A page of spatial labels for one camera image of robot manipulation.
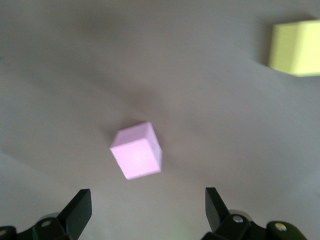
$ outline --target black mechanical part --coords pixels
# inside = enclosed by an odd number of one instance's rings
[[[266,228],[240,214],[230,214],[214,187],[205,189],[205,213],[212,232],[202,240],[307,240],[292,224],[271,221]]]
[[[0,227],[0,240],[78,240],[91,215],[90,189],[82,189],[57,217],[42,219],[20,233],[13,226]]]

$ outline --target pink cube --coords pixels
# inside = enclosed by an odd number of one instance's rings
[[[110,150],[128,180],[161,172],[162,151],[148,121],[120,130]]]

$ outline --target block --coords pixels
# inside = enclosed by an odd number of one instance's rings
[[[110,150],[128,180],[161,172],[162,150],[148,121],[120,130]]]
[[[274,25],[269,67],[297,77],[320,76],[320,20]]]

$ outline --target screw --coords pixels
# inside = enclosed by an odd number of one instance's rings
[[[244,222],[244,220],[240,216],[234,216],[232,219],[233,219],[233,221],[235,221],[238,224],[241,224]]]
[[[285,225],[283,225],[280,222],[277,222],[275,225],[275,228],[278,229],[280,232],[285,232],[287,231],[287,227]]]
[[[41,224],[41,227],[46,227],[46,226],[49,226],[51,224],[51,221],[44,221],[42,224]]]
[[[0,231],[0,236],[6,235],[6,233],[7,233],[7,230],[5,230],[5,229],[4,229],[4,230],[1,230],[1,231]]]

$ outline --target yellow block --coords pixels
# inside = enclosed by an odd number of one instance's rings
[[[297,77],[320,76],[320,20],[274,25],[269,67]]]

